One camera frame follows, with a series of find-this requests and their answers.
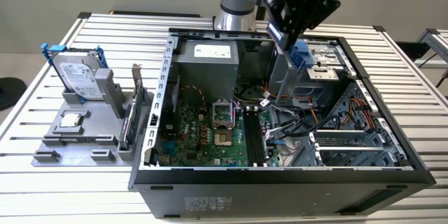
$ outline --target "open computer tower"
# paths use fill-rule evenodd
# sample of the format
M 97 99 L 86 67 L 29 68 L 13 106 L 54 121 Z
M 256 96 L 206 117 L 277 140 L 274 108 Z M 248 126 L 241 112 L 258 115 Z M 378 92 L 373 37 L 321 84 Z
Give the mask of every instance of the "open computer tower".
M 340 37 L 170 29 L 129 186 L 156 218 L 368 215 L 434 184 Z

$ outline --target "green motherboard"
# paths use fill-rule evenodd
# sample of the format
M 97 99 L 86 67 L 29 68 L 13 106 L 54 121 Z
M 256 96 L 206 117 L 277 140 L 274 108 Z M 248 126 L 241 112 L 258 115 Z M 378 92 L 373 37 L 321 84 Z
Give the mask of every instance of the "green motherboard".
M 257 115 L 262 130 L 270 124 L 269 113 L 260 111 Z M 204 113 L 197 107 L 184 106 L 180 109 L 178 134 L 162 142 L 160 164 L 178 167 L 248 166 L 242 111 L 236 110 L 233 117 L 233 129 L 213 129 L 210 110 Z M 274 155 L 265 161 L 268 166 L 278 164 L 276 150 L 273 152 Z

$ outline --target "sticker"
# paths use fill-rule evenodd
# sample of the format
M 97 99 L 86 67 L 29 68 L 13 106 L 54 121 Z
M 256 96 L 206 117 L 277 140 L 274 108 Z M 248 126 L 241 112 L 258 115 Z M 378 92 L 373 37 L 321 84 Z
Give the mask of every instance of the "sticker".
M 264 92 L 264 93 L 262 93 L 262 96 L 264 96 L 264 98 L 269 98 L 270 93 L 269 93 L 269 92 Z
M 228 211 L 233 197 L 184 197 L 186 211 Z
M 80 63 L 61 63 L 60 67 L 74 93 L 85 99 L 102 99 L 90 68 Z
M 201 58 L 232 58 L 230 46 L 196 45 L 193 56 Z
M 260 105 L 264 107 L 269 104 L 269 100 L 268 99 L 264 99 L 261 102 L 260 102 Z

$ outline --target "slotted metal table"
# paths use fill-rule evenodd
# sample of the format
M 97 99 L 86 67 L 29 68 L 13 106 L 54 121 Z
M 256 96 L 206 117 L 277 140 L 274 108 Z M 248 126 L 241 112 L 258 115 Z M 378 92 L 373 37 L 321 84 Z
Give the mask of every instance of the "slotted metal table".
M 264 31 L 265 22 L 257 30 Z M 168 28 L 210 29 L 209 18 L 92 14 L 78 18 L 61 44 L 105 50 L 114 82 L 156 88 Z M 374 87 L 420 153 L 437 184 L 368 217 L 342 219 L 217 219 L 192 222 L 448 223 L 448 102 L 386 32 L 372 26 L 320 25 L 309 35 L 345 37 Z M 0 219 L 10 222 L 154 223 L 138 193 L 128 192 L 130 167 L 33 167 L 32 154 L 62 104 L 62 85 L 44 65 L 0 126 Z

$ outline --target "motherboard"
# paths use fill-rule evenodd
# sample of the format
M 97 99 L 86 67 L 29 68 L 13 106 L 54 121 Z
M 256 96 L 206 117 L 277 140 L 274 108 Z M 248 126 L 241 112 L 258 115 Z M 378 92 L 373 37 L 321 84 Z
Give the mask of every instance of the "motherboard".
M 169 166 L 225 166 L 241 167 L 252 166 L 249 163 L 248 144 L 245 131 L 248 125 L 244 123 L 244 111 L 233 108 L 232 111 L 233 127 L 214 127 L 212 107 L 202 108 L 184 106 L 180 109 L 178 133 L 170 135 L 161 143 L 160 165 Z M 217 114 L 222 117 L 221 121 L 228 120 L 224 108 L 217 108 Z M 257 125 L 250 125 L 250 131 L 261 134 L 270 127 L 268 111 L 257 111 Z M 265 166 L 277 166 L 276 150 L 272 151 L 269 158 L 265 158 L 266 151 L 262 138 L 257 138 L 258 151 L 262 152 L 262 162 Z

